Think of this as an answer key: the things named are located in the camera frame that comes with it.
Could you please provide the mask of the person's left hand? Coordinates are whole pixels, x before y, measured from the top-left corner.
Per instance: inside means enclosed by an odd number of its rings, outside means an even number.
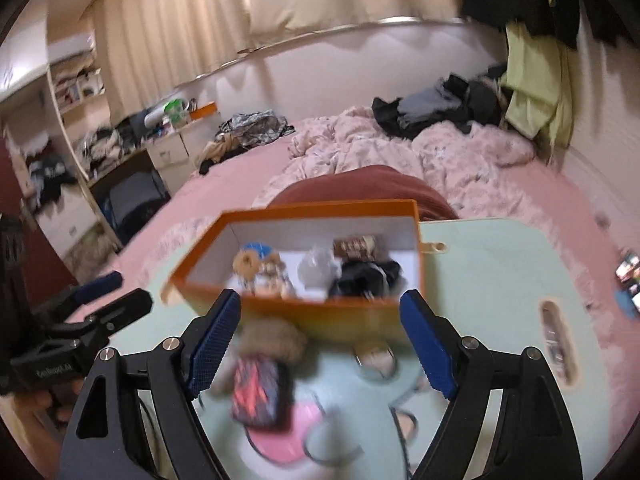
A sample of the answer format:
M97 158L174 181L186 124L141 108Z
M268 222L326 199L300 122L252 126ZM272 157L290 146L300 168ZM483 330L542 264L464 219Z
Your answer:
M20 393L13 397L13 405L16 414L35 415L47 411L53 405L53 398L49 391ZM72 404L62 405L54 410L54 419L58 422L68 422L72 411Z

